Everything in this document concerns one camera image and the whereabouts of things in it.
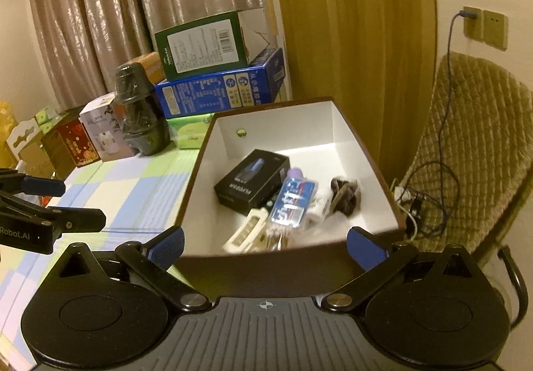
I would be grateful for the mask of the blue dental floss pick box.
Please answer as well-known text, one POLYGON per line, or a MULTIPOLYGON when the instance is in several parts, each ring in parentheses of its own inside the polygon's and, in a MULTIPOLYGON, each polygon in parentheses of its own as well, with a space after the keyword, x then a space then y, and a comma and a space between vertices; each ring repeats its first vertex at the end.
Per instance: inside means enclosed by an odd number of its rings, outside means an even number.
POLYGON ((317 189, 318 183, 315 181, 304 179, 299 184, 291 184, 284 180, 270 212, 269 220, 281 227, 300 227, 317 189))

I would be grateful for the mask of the dark snack wrapper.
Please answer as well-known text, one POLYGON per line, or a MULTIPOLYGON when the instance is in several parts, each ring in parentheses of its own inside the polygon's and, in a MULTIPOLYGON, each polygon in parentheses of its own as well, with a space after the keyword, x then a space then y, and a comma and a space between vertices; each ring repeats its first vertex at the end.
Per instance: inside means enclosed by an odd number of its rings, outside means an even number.
POLYGON ((350 217, 359 207, 360 188, 355 179, 334 177, 331 179, 332 199, 330 213, 340 212, 350 217))

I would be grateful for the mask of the brown box white cutout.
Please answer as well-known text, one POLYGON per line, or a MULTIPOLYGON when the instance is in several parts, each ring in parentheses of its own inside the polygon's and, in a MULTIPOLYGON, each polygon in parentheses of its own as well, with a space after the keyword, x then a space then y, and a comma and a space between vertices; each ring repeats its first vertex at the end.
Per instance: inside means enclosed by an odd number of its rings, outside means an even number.
POLYGON ((6 143, 24 172, 41 178, 55 178, 56 172, 50 156, 42 145, 42 130, 35 119, 21 121, 13 128, 6 143))

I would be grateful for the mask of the yellow plastic bag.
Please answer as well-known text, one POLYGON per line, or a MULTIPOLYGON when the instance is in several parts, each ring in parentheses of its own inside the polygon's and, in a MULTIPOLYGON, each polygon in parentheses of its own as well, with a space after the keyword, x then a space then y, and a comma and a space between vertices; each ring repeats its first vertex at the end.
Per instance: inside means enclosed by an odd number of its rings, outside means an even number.
POLYGON ((7 144, 12 130, 17 126, 12 106, 4 100, 0 101, 0 167, 14 168, 16 165, 14 155, 7 144))

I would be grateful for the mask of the dark red gift box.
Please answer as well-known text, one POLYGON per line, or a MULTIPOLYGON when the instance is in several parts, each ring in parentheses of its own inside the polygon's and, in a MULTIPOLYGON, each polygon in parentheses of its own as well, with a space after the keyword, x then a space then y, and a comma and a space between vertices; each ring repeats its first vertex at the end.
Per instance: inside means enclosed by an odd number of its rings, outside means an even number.
POLYGON ((86 128, 78 117, 67 116, 42 138, 42 145, 56 171, 63 167, 82 167, 99 161, 86 128))

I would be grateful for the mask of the small green box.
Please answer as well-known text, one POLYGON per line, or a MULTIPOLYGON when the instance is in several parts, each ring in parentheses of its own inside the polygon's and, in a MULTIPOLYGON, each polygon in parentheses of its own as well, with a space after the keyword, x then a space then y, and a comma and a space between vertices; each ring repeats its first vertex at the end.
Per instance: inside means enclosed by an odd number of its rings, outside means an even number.
POLYGON ((38 127, 43 131, 48 125, 52 124, 52 121, 59 116, 59 113, 55 110, 55 107, 48 106, 39 110, 35 115, 34 119, 38 127))

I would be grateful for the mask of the white remote strip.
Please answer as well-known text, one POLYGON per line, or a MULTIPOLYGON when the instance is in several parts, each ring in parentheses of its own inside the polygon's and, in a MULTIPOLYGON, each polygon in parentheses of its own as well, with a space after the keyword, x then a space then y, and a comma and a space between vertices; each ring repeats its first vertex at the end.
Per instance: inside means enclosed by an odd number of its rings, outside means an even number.
POLYGON ((241 254, 249 251, 261 236, 268 218, 265 208, 253 208, 244 223, 223 245, 223 250, 229 254, 241 254))

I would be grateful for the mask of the white humidifier box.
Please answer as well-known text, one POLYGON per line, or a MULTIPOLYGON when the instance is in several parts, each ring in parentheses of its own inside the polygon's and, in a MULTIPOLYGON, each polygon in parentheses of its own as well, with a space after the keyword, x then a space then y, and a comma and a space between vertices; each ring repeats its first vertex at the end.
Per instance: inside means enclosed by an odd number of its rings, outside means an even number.
POLYGON ((89 101, 80 111, 80 122, 103 162, 129 158, 136 154, 136 150, 124 140, 113 109, 114 99, 114 92, 108 93, 89 101))

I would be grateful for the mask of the purple tube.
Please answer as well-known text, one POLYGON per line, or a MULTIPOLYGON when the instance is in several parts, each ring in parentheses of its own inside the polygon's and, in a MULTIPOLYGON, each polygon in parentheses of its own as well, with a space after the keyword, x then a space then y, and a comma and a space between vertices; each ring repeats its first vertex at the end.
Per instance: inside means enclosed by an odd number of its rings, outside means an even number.
POLYGON ((301 182, 304 181, 304 177, 303 177, 303 173, 302 173, 302 170, 298 167, 294 167, 294 168, 290 168, 288 171, 287 171, 287 175, 286 175, 286 178, 285 180, 288 182, 288 183, 295 183, 295 184, 299 184, 301 182))

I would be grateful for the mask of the brown cardboard box white inside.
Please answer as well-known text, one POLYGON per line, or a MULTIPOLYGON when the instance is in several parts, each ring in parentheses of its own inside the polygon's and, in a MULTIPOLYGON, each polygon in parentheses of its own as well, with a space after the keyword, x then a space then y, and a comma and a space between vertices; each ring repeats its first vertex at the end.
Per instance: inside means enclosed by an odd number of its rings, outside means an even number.
POLYGON ((352 227, 405 224, 377 166, 332 100, 218 113, 177 217, 175 268, 212 299, 330 292, 358 272, 352 227))

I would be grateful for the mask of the black product box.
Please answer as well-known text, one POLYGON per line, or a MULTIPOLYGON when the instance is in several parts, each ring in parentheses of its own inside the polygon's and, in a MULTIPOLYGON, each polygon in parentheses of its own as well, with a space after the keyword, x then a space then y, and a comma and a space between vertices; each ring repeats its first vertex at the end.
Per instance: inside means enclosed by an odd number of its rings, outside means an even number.
POLYGON ((290 169, 288 156, 255 149, 215 186, 219 203, 246 215, 281 189, 290 169))

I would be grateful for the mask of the green tissue pack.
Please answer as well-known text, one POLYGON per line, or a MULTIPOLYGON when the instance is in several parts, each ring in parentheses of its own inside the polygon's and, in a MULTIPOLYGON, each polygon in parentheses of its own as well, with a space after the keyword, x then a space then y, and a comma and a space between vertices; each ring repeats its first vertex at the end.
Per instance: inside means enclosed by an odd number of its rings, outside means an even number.
POLYGON ((212 117, 212 114, 203 114, 167 119, 171 140, 180 150, 200 149, 212 117))

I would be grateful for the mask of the blue carton box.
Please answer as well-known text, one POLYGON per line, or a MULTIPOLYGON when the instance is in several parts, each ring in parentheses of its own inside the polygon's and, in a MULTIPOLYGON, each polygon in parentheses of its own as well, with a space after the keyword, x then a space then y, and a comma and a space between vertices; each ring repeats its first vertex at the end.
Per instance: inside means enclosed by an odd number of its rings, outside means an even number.
POLYGON ((283 50, 268 48, 246 68, 160 82, 155 92, 174 119, 272 103, 284 77, 283 50))

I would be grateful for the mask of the dark green carton box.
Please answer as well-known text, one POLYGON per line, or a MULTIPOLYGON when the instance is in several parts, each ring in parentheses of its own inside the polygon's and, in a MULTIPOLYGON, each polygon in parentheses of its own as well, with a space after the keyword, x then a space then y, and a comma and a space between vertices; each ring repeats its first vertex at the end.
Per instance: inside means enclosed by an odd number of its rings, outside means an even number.
POLYGON ((250 61, 237 11, 166 28, 155 34, 155 43, 169 81, 232 70, 250 61))

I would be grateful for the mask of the wall power socket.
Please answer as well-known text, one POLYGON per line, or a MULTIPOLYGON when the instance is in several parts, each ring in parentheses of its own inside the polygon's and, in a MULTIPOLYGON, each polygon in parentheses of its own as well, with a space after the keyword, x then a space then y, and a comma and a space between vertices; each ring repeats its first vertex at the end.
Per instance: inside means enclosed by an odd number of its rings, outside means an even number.
POLYGON ((508 48, 509 20, 502 13, 472 7, 464 7, 463 34, 466 38, 485 43, 500 51, 508 48))

